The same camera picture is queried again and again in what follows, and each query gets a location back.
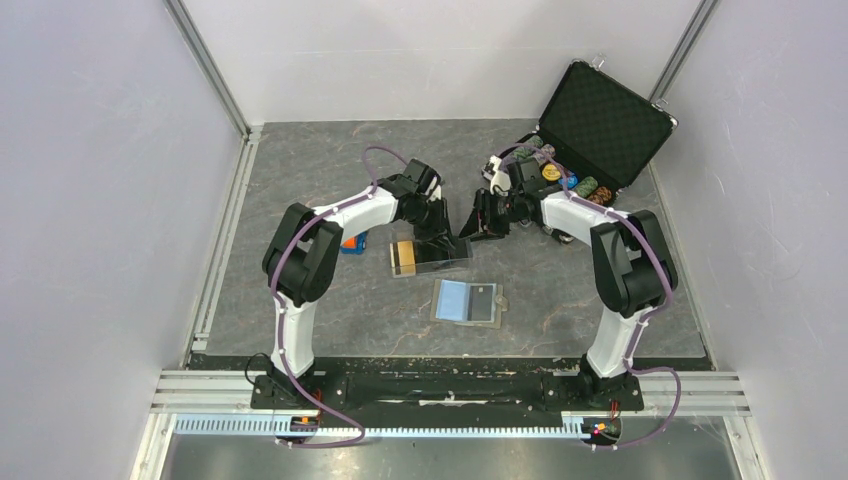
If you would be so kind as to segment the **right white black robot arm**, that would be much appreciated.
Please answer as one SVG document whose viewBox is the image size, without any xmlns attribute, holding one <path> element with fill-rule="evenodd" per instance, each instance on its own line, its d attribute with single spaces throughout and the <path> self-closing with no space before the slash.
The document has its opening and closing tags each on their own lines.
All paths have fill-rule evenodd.
<svg viewBox="0 0 848 480">
<path fill-rule="evenodd" d="M 484 169 L 489 184 L 476 192 L 461 237 L 501 239 L 514 223 L 534 223 L 590 247 L 604 309 L 595 340 L 580 361 L 577 392 L 591 408 L 606 406 L 633 375 L 639 329 L 678 284 L 656 215 L 622 213 L 582 198 L 548 181 L 534 158 L 507 163 L 493 155 Z"/>
</svg>

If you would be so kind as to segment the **dark credit card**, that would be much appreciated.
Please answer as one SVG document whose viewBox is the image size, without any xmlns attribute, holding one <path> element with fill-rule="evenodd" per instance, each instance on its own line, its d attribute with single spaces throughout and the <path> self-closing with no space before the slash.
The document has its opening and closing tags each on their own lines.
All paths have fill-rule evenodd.
<svg viewBox="0 0 848 480">
<path fill-rule="evenodd" d="M 497 286 L 495 284 L 471 284 L 469 286 L 467 320 L 476 323 L 492 323 L 495 317 Z"/>
</svg>

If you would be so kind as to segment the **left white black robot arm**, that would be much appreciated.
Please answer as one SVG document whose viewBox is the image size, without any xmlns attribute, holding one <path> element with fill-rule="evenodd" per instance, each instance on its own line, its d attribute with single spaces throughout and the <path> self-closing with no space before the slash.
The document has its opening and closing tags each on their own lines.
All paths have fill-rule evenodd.
<svg viewBox="0 0 848 480">
<path fill-rule="evenodd" d="M 410 246 L 393 252 L 403 268 L 431 264 L 458 267 L 471 256 L 470 244 L 452 231 L 441 176 L 412 159 L 405 169 L 376 180 L 339 202 L 310 208 L 290 205 L 261 262 L 275 302 L 275 344 L 271 361 L 283 372 L 275 392 L 290 407 L 306 405 L 314 381 L 313 329 L 318 300 L 334 278 L 342 244 L 376 227 L 405 222 L 413 228 Z"/>
</svg>

